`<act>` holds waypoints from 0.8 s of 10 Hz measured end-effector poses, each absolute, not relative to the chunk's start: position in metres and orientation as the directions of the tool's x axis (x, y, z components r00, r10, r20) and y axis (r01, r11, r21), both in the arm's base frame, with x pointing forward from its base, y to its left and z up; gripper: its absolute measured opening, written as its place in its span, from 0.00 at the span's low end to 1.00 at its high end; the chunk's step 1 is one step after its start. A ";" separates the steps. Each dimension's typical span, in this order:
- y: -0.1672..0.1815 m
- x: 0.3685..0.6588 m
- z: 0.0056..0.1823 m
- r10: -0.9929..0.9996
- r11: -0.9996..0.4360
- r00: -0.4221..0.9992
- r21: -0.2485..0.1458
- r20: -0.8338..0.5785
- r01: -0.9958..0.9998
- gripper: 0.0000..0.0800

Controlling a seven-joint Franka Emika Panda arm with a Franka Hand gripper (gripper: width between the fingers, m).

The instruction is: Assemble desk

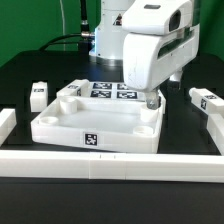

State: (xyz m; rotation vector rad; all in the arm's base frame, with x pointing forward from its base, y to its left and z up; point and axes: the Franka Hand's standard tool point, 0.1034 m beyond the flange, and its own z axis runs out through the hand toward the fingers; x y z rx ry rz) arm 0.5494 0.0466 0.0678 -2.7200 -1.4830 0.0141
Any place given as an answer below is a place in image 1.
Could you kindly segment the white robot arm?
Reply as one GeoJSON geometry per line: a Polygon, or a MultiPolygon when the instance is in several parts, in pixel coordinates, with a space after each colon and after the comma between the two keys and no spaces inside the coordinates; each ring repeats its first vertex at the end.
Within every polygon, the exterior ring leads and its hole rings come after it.
{"type": "Polygon", "coordinates": [[[180,81],[183,67],[196,57],[199,33],[200,0],[101,0],[89,56],[121,66],[126,86],[143,93],[155,110],[159,85],[180,81]]]}

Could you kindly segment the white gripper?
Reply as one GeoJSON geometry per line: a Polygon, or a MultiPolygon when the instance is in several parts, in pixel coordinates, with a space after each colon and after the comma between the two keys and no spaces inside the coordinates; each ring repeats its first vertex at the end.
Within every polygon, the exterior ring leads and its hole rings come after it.
{"type": "MultiPolygon", "coordinates": [[[[128,88],[149,92],[168,79],[180,82],[182,68],[199,45],[199,0],[135,0],[122,28],[123,76],[128,88]]],[[[147,107],[158,108],[158,94],[146,94],[147,107]]]]}

